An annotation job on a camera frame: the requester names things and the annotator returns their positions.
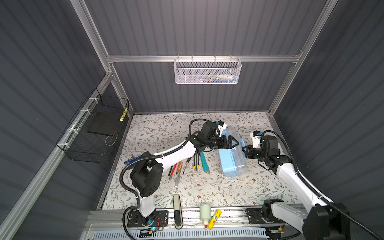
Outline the light blue plastic tool box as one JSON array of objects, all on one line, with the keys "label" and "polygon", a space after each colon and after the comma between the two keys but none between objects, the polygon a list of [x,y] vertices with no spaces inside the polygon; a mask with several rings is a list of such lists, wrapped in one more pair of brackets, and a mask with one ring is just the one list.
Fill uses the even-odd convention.
[{"label": "light blue plastic tool box", "polygon": [[247,159],[244,156],[242,148],[245,147],[245,142],[235,129],[229,129],[223,131],[223,135],[226,137],[232,136],[239,141],[239,145],[230,150],[219,150],[221,165],[223,173],[226,177],[238,177],[247,172]]}]

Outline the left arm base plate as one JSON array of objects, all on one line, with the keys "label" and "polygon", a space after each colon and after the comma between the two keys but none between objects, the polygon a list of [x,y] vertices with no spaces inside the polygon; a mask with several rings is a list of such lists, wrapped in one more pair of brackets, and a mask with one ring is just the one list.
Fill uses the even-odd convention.
[{"label": "left arm base plate", "polygon": [[169,211],[155,210],[148,217],[143,217],[138,211],[133,210],[128,213],[127,227],[166,227],[169,220]]}]

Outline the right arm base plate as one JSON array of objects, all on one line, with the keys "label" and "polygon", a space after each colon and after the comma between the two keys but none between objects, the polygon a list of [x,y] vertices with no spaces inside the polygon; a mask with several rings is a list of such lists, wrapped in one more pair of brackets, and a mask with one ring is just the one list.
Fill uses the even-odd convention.
[{"label": "right arm base plate", "polygon": [[284,224],[285,222],[275,217],[264,217],[262,208],[245,209],[249,224]]}]

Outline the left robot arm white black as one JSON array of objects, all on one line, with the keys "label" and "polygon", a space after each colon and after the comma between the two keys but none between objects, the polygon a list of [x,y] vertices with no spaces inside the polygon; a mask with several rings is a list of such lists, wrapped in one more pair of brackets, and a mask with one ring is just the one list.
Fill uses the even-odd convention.
[{"label": "left robot arm white black", "polygon": [[188,135],[183,142],[158,154],[145,152],[122,169],[120,185],[135,195],[137,211],[142,218],[149,218],[156,211],[154,193],[164,171],[206,148],[231,150],[240,144],[233,136],[223,135],[226,126],[223,121],[194,119],[189,123]]}]

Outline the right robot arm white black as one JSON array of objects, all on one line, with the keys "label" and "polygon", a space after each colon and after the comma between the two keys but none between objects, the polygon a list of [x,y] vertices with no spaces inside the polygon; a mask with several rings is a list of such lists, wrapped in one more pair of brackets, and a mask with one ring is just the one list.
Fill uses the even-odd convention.
[{"label": "right robot arm white black", "polygon": [[265,200],[261,217],[266,223],[281,220],[307,240],[349,240],[353,223],[376,240],[381,237],[352,216],[343,204],[336,204],[321,193],[299,170],[292,157],[281,155],[278,142],[283,138],[276,132],[265,130],[250,134],[252,144],[243,147],[248,159],[256,159],[267,171],[272,171],[296,194],[305,207],[297,210],[281,199]]}]

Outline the teal handled tool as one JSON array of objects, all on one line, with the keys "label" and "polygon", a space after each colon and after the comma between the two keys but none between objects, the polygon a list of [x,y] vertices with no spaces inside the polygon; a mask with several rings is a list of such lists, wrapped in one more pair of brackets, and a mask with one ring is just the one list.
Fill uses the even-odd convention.
[{"label": "teal handled tool", "polygon": [[201,162],[202,162],[202,166],[203,166],[204,172],[209,174],[210,173],[210,168],[209,168],[209,166],[207,164],[207,160],[206,160],[206,157],[204,155],[204,152],[200,153],[200,158],[201,158]]}]

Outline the orange handled hex key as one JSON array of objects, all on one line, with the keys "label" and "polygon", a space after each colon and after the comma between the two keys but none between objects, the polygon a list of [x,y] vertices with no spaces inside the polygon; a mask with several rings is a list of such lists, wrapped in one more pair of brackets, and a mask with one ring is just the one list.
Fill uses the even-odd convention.
[{"label": "orange handled hex key", "polygon": [[176,175],[179,174],[180,169],[181,169],[181,166],[182,166],[182,163],[183,163],[183,161],[180,161],[180,162],[179,162],[179,164],[178,164],[178,168],[177,168],[177,171],[176,171]]}]

